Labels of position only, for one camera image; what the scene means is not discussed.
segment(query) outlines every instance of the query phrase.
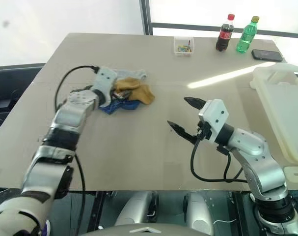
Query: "silver robot arm segment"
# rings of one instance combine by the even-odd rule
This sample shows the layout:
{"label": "silver robot arm segment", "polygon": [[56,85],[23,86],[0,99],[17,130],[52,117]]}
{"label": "silver robot arm segment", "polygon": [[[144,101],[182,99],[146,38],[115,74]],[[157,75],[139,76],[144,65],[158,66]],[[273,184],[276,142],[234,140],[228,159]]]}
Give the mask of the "silver robot arm segment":
{"label": "silver robot arm segment", "polygon": [[298,214],[288,195],[284,172],[271,156],[267,140],[226,124],[228,112],[221,100],[207,101],[199,117],[202,124],[207,122],[206,127],[211,127],[206,139],[226,147],[241,164],[263,225],[274,234],[298,235]]}
{"label": "silver robot arm segment", "polygon": [[66,196],[76,146],[86,118],[99,106],[110,103],[117,74],[102,67],[91,90],[72,92],[57,111],[42,145],[25,175],[21,194],[0,205],[0,236],[38,235],[44,228],[54,199]]}

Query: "red label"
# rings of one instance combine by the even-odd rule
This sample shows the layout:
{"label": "red label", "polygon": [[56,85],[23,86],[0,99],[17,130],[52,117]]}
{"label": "red label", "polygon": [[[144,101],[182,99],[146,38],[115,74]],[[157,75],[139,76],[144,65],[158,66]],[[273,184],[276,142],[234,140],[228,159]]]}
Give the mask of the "red label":
{"label": "red label", "polygon": [[222,38],[222,39],[230,39],[232,36],[232,32],[224,32],[224,31],[221,31],[219,33],[219,37]]}

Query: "bottle cap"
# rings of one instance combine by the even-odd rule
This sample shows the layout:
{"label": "bottle cap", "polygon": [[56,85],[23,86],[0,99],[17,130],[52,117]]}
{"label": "bottle cap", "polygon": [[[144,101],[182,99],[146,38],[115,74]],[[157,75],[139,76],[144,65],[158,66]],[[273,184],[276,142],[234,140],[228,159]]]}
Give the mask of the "bottle cap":
{"label": "bottle cap", "polygon": [[227,17],[228,20],[232,21],[234,18],[235,18],[234,14],[228,14],[228,17]]}
{"label": "bottle cap", "polygon": [[259,16],[253,16],[251,22],[257,23],[259,21]]}

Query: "black cable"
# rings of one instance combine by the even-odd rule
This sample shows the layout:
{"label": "black cable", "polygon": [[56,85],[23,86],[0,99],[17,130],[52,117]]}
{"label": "black cable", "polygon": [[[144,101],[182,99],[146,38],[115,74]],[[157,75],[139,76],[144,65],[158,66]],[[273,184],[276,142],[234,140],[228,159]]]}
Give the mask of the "black cable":
{"label": "black cable", "polygon": [[196,153],[196,150],[199,146],[199,143],[200,143],[201,139],[197,139],[194,147],[193,147],[193,150],[192,150],[192,153],[191,153],[191,158],[190,158],[190,171],[192,173],[193,176],[195,176],[198,180],[201,180],[201,181],[205,181],[205,182],[227,182],[227,181],[230,181],[230,182],[242,182],[242,183],[247,183],[246,180],[244,179],[233,179],[233,178],[214,178],[214,179],[208,179],[208,178],[203,178],[203,177],[200,177],[195,171],[194,171],[194,167],[193,167],[193,161],[194,161],[194,156],[195,156],[195,153]]}
{"label": "black cable", "polygon": [[[57,107],[57,96],[58,96],[58,92],[60,90],[60,87],[62,86],[62,84],[64,83],[65,79],[67,78],[67,76],[78,69],[81,68],[91,68],[95,73],[97,73],[99,71],[99,67],[97,66],[93,66],[93,65],[81,65],[81,66],[77,66],[75,68],[72,68],[71,70],[69,70],[61,79],[61,81],[58,84],[57,90],[55,92],[55,96],[54,96],[54,109],[55,109],[55,113],[58,110]],[[79,230],[80,230],[80,226],[81,226],[81,222],[82,222],[82,218],[83,218],[83,213],[84,213],[84,207],[85,207],[85,180],[84,180],[84,174],[83,174],[83,169],[81,166],[81,162],[79,160],[78,155],[75,153],[75,160],[77,162],[78,165],[78,169],[79,169],[79,173],[80,173],[80,177],[81,177],[81,184],[82,184],[82,202],[81,202],[81,208],[80,208],[80,213],[79,213],[79,218],[78,218],[78,225],[76,228],[76,236],[79,234]]]}
{"label": "black cable", "polygon": [[243,168],[240,168],[237,174],[234,176],[234,178],[238,178],[242,172],[243,172]]}
{"label": "black cable", "polygon": [[80,177],[81,177],[81,184],[82,184],[82,201],[81,201],[81,208],[80,208],[80,213],[79,213],[79,218],[78,218],[78,225],[76,228],[76,236],[79,235],[79,229],[81,226],[82,222],[82,217],[83,217],[83,212],[84,212],[84,207],[85,207],[85,180],[84,180],[84,175],[83,175],[83,169],[79,160],[79,157],[77,154],[75,154],[75,160],[77,162],[79,172],[80,172]]}
{"label": "black cable", "polygon": [[227,153],[227,164],[226,164],[226,167],[225,167],[225,170],[224,170],[224,174],[223,174],[223,178],[224,179],[226,179],[227,172],[228,172],[228,169],[229,169],[230,165],[231,165],[231,155],[229,153]]}
{"label": "black cable", "polygon": [[[225,170],[224,170],[224,174],[223,174],[223,178],[227,178],[227,172],[228,172],[228,169],[231,165],[231,155],[229,153],[227,153],[227,164],[226,164],[226,167],[225,167]],[[233,177],[233,179],[237,179],[241,173],[243,172],[243,169],[240,168],[240,170],[237,172],[237,174]]]}
{"label": "black cable", "polygon": [[62,86],[62,84],[64,83],[65,79],[67,78],[67,76],[75,71],[75,70],[78,70],[78,69],[81,69],[81,68],[91,68],[92,70],[94,70],[95,73],[97,73],[99,71],[99,67],[98,66],[93,66],[93,65],[81,65],[81,66],[77,66],[75,68],[72,68],[70,71],[68,71],[61,79],[61,81],[59,82],[59,85],[57,87],[57,90],[55,92],[55,96],[54,96],[54,108],[55,108],[55,112],[57,112],[57,96],[58,96],[58,93],[59,93],[59,90],[60,90],[60,87]]}

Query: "yellow cloth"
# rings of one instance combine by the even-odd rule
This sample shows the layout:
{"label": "yellow cloth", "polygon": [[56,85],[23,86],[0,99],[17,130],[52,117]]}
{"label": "yellow cloth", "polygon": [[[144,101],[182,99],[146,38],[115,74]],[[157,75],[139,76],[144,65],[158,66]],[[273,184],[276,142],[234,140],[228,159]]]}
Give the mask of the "yellow cloth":
{"label": "yellow cloth", "polygon": [[122,90],[127,90],[127,89],[136,89],[140,87],[140,80],[128,77],[123,80],[118,80],[116,82],[116,92],[120,93]]}
{"label": "yellow cloth", "polygon": [[148,85],[140,85],[140,87],[134,89],[130,96],[128,97],[129,101],[139,100],[145,105],[149,105],[153,102],[155,96],[150,91]]}
{"label": "yellow cloth", "polygon": [[148,85],[142,85],[139,79],[128,77],[116,82],[116,92],[120,93],[123,90],[131,90],[132,93],[128,97],[129,101],[138,100],[145,105],[153,102],[155,96],[149,89]]}

